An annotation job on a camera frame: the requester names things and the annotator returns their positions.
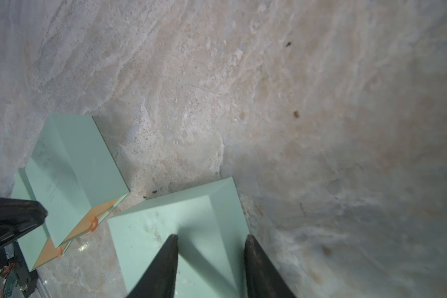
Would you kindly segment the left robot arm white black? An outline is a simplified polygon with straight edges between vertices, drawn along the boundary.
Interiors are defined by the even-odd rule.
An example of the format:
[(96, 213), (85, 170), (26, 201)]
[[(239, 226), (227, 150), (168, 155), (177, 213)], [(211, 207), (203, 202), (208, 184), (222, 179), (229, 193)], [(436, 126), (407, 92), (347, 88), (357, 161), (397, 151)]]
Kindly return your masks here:
[(36, 290), (38, 274), (31, 273), (17, 241), (41, 227), (48, 212), (39, 202), (0, 198), (0, 298), (18, 291), (24, 298)]

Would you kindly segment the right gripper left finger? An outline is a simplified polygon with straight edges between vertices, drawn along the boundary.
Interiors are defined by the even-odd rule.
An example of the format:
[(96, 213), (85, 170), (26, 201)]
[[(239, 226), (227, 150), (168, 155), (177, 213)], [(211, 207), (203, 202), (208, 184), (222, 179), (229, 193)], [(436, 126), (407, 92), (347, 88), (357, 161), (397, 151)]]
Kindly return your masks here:
[(173, 298), (178, 268), (178, 236), (171, 234), (128, 298)]

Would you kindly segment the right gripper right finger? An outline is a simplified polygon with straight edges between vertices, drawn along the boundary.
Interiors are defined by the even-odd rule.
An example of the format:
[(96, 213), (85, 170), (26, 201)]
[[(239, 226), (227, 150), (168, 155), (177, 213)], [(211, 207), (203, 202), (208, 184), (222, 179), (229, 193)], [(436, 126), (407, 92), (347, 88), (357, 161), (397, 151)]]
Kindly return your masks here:
[(249, 298), (296, 298), (252, 234), (245, 241), (244, 262)]

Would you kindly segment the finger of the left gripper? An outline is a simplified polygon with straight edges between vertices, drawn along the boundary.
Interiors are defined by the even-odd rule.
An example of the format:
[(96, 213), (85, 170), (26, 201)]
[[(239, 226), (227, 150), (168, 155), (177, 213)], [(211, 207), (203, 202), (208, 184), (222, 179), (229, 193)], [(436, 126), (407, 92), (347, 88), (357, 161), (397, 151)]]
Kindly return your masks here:
[(7, 263), (4, 248), (43, 225), (47, 216), (37, 201), (0, 197), (0, 268)]

